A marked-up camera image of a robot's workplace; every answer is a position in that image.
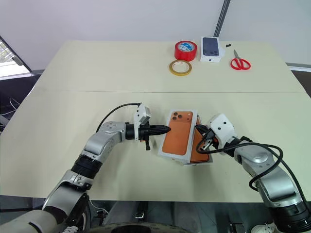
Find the black wire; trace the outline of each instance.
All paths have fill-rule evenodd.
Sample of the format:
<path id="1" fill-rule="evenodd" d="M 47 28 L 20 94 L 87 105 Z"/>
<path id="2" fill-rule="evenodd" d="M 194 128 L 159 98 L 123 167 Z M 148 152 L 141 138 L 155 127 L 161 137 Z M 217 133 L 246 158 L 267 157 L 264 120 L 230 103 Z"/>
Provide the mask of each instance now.
<path id="1" fill-rule="evenodd" d="M 311 210 L 310 210 L 310 207 L 308 206 L 308 202 L 306 200 L 306 197 L 302 191 L 302 188 L 296 178 L 296 176 L 294 175 L 293 171 L 288 167 L 288 165 L 284 162 L 283 160 L 283 151 L 280 147 L 277 147 L 277 146 L 274 146 L 274 145 L 269 145 L 269 144 L 261 144 L 261 143 L 255 143 L 255 142 L 248 142 L 248 143 L 242 143 L 242 144 L 237 144 L 237 145 L 233 145 L 233 146 L 230 146 L 230 147 L 226 147 L 226 148 L 223 148 L 223 149 L 219 149 L 219 150 L 210 150 L 210 151 L 200 151 L 199 148 L 201 146 L 201 144 L 204 142 L 204 140 L 201 140 L 201 142 L 199 142 L 199 144 L 197 145 L 196 147 L 196 151 L 200 154 L 213 154 L 213 153 L 219 153 L 219 152 L 225 152 L 227 150 L 232 150 L 232 149 L 235 149 L 235 148 L 239 148 L 239 147 L 244 147 L 244 146 L 251 146 L 251 145 L 254 145 L 254 146 L 260 146 L 260 147 L 263 147 L 265 149 L 267 149 L 269 152 L 271 152 L 276 158 L 277 158 L 277 161 L 267 170 L 265 170 L 264 172 L 262 172 L 261 174 L 253 177 L 250 182 L 248 183 L 248 185 L 250 186 L 251 189 L 255 190 L 255 191 L 258 191 L 252 184 L 253 182 L 255 182 L 256 180 L 258 180 L 259 178 L 265 176 L 266 174 L 268 174 L 269 172 L 271 172 L 273 169 L 275 169 L 280 163 L 282 163 L 284 165 L 284 167 L 288 170 L 289 174 L 291 175 L 297 189 L 298 189 L 298 192 L 301 196 L 301 199 L 303 201 L 303 203 L 305 204 L 306 206 L 306 209 L 308 210 L 309 213 L 311 213 Z M 280 153 L 280 155 L 277 155 L 273 150 L 271 150 L 269 147 L 271 148 L 274 148 L 274 149 L 277 149 Z"/>
<path id="2" fill-rule="evenodd" d="M 116 110 L 118 110 L 119 108 L 122 108 L 122 107 L 125 107 L 125 106 L 130 106 L 130 105 L 137 105 L 137 106 L 140 106 L 141 103 L 126 103 L 126 104 L 122 104 L 120 105 L 119 107 L 116 107 L 115 109 L 113 109 L 110 113 L 108 113 L 104 118 L 103 120 L 100 122 L 100 124 L 98 125 L 97 127 L 97 130 L 96 132 L 99 131 L 101 125 L 103 124 L 103 122 Z"/>

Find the red scissors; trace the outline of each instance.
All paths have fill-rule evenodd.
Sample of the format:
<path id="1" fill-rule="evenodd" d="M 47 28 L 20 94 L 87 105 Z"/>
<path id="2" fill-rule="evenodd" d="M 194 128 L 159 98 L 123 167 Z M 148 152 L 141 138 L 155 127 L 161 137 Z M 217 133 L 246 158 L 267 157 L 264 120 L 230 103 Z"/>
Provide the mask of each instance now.
<path id="1" fill-rule="evenodd" d="M 232 59 L 232 61 L 230 63 L 231 67 L 236 69 L 236 70 L 241 70 L 241 69 L 247 70 L 247 69 L 250 69 L 251 64 L 247 60 L 240 58 L 238 56 L 238 53 L 235 50 L 233 50 L 233 52 L 234 52 L 235 58 Z"/>

